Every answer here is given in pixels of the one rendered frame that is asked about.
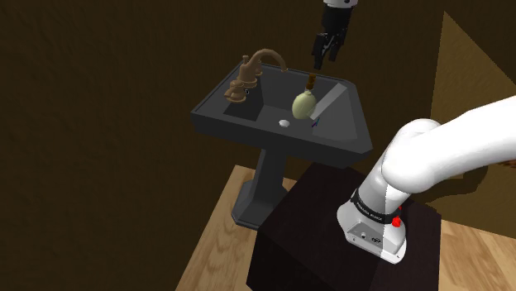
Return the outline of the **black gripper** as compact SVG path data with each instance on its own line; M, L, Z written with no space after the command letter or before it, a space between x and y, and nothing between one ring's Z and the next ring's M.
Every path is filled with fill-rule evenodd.
M334 62L346 38L353 7L330 7L325 5L322 15L324 33L318 33L313 43L314 68L321 69L323 58L329 50L328 59Z

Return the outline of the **pale green round flask bottle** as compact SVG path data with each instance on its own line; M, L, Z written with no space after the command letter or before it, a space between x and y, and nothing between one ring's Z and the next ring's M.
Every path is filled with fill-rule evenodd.
M310 74L304 91L294 99L292 104L292 113L294 118L306 119L310 117L313 108L317 104L317 99L312 93L315 81L316 75Z

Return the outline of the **bronze faucet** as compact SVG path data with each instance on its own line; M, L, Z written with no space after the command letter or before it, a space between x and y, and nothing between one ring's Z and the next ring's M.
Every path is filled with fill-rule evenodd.
M239 74L236 79L230 82L229 89L224 93L223 97L230 103L243 103L246 101L247 89L257 86L257 78L262 75L261 58L271 56L279 63L282 72L288 70L283 57L275 50L261 49L253 54L253 56L243 55L242 64L239 67Z

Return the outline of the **dark robot stand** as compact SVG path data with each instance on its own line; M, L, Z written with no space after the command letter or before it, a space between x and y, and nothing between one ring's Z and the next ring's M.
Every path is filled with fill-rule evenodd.
M337 209L365 176L311 164L260 226L251 291L439 291L441 216L407 199L404 258L392 265L346 241Z

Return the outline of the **dark grey pedestal sink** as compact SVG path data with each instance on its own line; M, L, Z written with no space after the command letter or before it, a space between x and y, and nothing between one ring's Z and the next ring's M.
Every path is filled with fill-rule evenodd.
M294 98L308 81L308 73L264 64L255 88L243 103L224 97L234 69L190 113L196 131L260 149L255 176L244 183L232 209L234 222L256 230L288 192L283 185L287 157L340 169L363 160L372 150L370 134L353 83L317 76L313 93L317 106L307 119L292 113ZM311 127L320 117L319 123Z

